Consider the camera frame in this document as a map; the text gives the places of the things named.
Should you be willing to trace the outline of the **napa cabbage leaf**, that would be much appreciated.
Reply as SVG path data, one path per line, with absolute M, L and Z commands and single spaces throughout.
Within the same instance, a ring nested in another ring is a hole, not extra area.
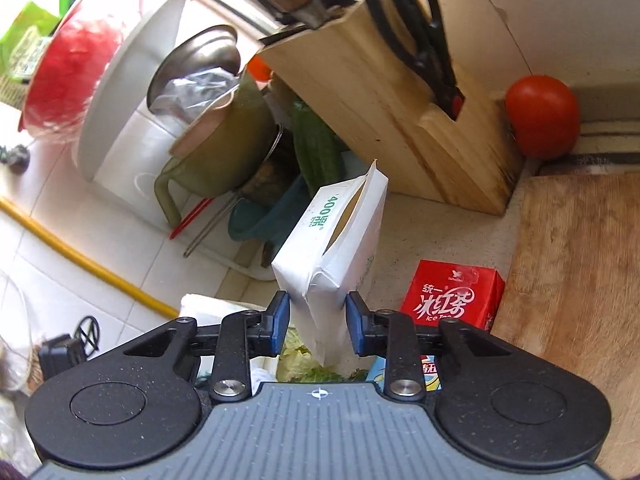
M 276 378 L 279 382 L 363 382 L 368 376 L 364 368 L 356 368 L 348 375 L 320 365 L 300 339 L 297 330 L 289 327 L 279 354 Z

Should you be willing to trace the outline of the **iced tea drink carton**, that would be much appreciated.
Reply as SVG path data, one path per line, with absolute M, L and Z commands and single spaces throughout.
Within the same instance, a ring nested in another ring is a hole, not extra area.
M 490 330 L 506 283 L 495 269 L 421 260 L 399 311 L 416 325 L 457 318 Z

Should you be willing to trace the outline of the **white paper carton bag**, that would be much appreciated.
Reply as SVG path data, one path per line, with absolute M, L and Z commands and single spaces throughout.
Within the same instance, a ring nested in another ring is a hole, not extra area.
M 340 367 L 352 357 L 345 298 L 370 285 L 388 179 L 375 164 L 322 186 L 272 262 L 291 297 L 291 320 L 314 359 Z

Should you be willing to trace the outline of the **teal plastic basin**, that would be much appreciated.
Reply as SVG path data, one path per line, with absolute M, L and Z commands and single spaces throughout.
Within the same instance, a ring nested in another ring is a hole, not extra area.
M 231 211 L 228 234 L 236 242 L 257 238 L 280 248 L 310 203 L 307 185 L 298 176 L 271 208 L 241 200 Z

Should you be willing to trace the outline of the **green vegetable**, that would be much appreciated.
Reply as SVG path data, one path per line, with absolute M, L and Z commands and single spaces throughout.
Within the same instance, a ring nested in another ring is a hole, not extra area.
M 291 107 L 292 135 L 300 173 L 314 197 L 319 188 L 345 177 L 340 139 L 305 102 L 296 99 Z

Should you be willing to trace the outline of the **olive green bowl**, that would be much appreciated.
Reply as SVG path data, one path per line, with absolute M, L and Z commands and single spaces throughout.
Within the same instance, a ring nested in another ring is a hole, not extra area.
M 155 198 L 169 226 L 181 222 L 170 182 L 204 198 L 231 192 L 253 177 L 276 136 L 276 121 L 257 82 L 242 73 L 230 104 L 209 107 L 178 140 L 193 146 L 190 153 L 172 155 L 155 178 Z

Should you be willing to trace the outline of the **wooden cutting board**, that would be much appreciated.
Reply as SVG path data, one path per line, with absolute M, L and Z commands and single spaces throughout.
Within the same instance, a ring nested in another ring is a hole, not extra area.
M 639 176 L 534 177 L 494 335 L 582 376 L 608 398 L 598 458 L 639 471 Z

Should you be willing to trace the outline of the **white corner shelf rack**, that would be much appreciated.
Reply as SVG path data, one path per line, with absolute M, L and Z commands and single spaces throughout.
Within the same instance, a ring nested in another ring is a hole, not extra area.
M 108 64 L 74 151 L 74 163 L 85 181 L 96 178 L 112 146 L 151 89 L 152 77 L 175 50 L 185 3 L 186 0 L 164 0 L 137 24 Z M 203 130 L 207 138 L 186 157 L 168 159 L 154 181 L 154 194 L 168 226 L 181 221 L 180 210 L 169 193 L 171 181 L 203 198 L 228 198 L 188 245 L 183 253 L 186 258 L 242 200 L 245 189 L 256 181 L 260 166 L 281 137 L 282 128 L 274 122 L 250 74 L 242 76 L 240 88 L 233 92 L 225 110 L 227 115 L 217 125 L 208 113 L 198 116 L 190 128 Z

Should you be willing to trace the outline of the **wooden knife block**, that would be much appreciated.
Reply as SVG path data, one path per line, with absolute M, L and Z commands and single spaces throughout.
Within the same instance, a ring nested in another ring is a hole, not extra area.
M 506 116 L 462 67 L 451 120 L 376 30 L 364 1 L 317 30 L 262 50 L 262 59 L 392 191 L 500 216 L 523 167 Z

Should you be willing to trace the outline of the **red tomato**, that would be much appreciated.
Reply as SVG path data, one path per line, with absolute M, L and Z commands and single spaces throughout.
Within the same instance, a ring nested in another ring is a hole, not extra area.
M 576 96 L 564 82 L 547 75 L 519 79 L 506 90 L 506 116 L 520 152 L 551 160 L 568 154 L 580 133 Z

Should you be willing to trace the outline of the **perforated metal skimmer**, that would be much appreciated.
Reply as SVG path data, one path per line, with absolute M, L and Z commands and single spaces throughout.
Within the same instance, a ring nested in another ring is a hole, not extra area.
M 241 68 L 241 55 L 236 46 L 238 33 L 230 25 L 214 25 L 198 32 L 175 47 L 155 71 L 146 92 L 146 106 L 151 108 L 169 81 L 221 68 L 235 76 Z

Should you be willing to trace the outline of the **red plastic bag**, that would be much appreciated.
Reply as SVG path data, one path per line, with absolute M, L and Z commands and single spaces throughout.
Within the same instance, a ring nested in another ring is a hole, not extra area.
M 74 3 L 32 76 L 20 128 L 35 139 L 75 141 L 127 28 L 108 0 Z

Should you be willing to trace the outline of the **black scissors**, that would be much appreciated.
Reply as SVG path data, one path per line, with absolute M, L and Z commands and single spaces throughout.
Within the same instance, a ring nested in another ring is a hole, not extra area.
M 451 120 L 457 120 L 465 102 L 460 90 L 438 0 L 390 0 L 416 45 L 404 47 L 386 18 L 382 0 L 366 0 L 376 29 L 387 47 L 431 88 L 435 103 Z

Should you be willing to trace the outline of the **red handled utensil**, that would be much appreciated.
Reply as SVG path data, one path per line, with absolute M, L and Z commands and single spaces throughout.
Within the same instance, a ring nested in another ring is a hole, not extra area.
M 201 214 L 211 203 L 213 203 L 213 198 L 202 198 L 194 208 L 178 223 L 178 226 L 175 227 L 169 234 L 169 238 L 174 240 L 180 233 L 182 233 L 190 224 L 198 218 L 198 215 Z

